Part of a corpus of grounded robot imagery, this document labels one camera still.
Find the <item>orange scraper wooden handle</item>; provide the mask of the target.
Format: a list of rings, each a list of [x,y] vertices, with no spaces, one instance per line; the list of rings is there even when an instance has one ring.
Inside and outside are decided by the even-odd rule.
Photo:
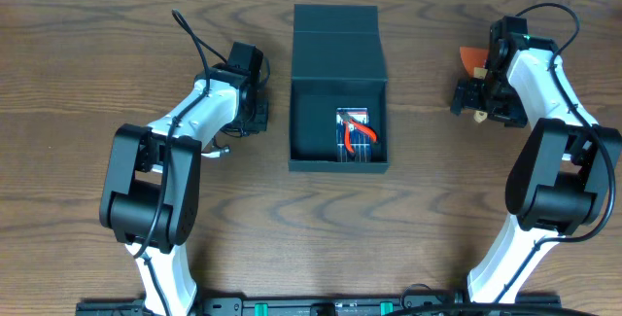
[[[484,79],[488,72],[486,69],[488,51],[460,47],[460,56],[467,72],[467,78],[460,80],[458,85],[460,105],[463,109],[474,110],[474,120],[477,123],[483,123],[488,117],[483,102]]]

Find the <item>small claw hammer black grip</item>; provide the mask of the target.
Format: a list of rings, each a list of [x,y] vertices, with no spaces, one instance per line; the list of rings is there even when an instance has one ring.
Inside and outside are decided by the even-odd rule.
[[[202,153],[204,158],[221,158],[230,153],[229,146],[212,148],[209,152]]]

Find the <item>red handled cutting pliers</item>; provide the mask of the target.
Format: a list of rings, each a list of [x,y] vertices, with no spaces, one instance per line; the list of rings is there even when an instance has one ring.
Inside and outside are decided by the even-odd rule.
[[[367,139],[372,144],[375,144],[378,142],[378,136],[376,132],[372,128],[367,126],[366,124],[359,122],[357,119],[355,119],[352,115],[350,115],[346,111],[339,111],[337,115],[340,117],[344,125],[343,143],[344,143],[344,147],[348,155],[351,158],[353,158],[356,155],[356,150],[352,144],[352,133],[353,132],[358,132],[359,134],[366,136]]]

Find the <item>precision screwdriver set case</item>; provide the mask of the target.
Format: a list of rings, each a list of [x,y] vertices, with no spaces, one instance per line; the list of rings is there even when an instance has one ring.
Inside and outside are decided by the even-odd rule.
[[[337,160],[339,162],[371,162],[371,147],[374,144],[372,144],[366,136],[358,132],[352,133],[352,144],[356,150],[356,155],[353,158],[348,155],[343,143],[344,125],[337,115],[339,111],[346,111],[359,122],[370,127],[369,114],[366,108],[337,108],[335,122]]]

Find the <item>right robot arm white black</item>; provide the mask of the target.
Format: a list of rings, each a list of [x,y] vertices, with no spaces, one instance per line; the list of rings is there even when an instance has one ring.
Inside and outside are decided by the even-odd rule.
[[[575,231],[607,216],[621,134],[598,124],[568,81],[557,44],[528,32],[525,18],[491,25],[486,75],[459,80],[451,111],[486,114],[531,134],[505,185],[508,214],[482,262],[467,276],[476,303],[512,303],[538,263]]]

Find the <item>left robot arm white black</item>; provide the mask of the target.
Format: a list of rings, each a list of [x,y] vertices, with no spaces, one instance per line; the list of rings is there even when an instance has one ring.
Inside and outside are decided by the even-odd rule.
[[[139,315],[190,315],[198,287],[186,242],[194,225],[200,165],[226,147],[206,152],[214,137],[267,129],[263,90],[269,63],[249,44],[233,44],[228,58],[197,75],[190,94],[146,126],[118,128],[99,208],[100,224],[133,256],[146,296],[130,306]]]

